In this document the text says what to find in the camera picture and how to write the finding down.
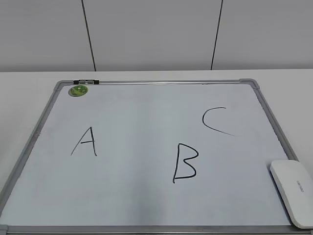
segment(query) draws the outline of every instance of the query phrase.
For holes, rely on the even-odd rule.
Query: green magnet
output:
[[[86,86],[78,85],[75,87],[72,87],[69,91],[68,94],[72,97],[79,97],[88,92],[88,88]]]

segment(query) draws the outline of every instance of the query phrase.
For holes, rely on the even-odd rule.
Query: white wall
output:
[[[92,71],[79,0],[0,0],[0,71]]]
[[[313,68],[312,0],[224,0],[214,70]]]
[[[85,0],[98,71],[208,70],[221,0]]]
[[[222,0],[84,0],[98,71],[208,70]],[[214,70],[313,68],[312,0],[224,0]],[[0,71],[92,71],[81,0],[0,0]]]

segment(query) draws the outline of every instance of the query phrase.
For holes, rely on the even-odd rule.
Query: white eraser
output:
[[[293,224],[301,229],[313,228],[313,181],[303,165],[276,160],[270,171]]]

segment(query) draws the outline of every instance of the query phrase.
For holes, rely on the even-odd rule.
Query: white table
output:
[[[252,78],[300,162],[313,177],[313,70],[0,73],[0,189],[56,82],[60,80],[211,80]]]

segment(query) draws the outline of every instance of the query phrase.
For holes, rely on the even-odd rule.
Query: whiteboard surface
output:
[[[249,85],[63,87],[0,217],[7,225],[290,225],[268,171],[287,159]],[[230,133],[227,135],[207,125]],[[92,127],[92,143],[78,144]],[[82,141],[90,141],[87,133]],[[178,144],[197,174],[173,175]],[[182,160],[177,176],[192,175]]]

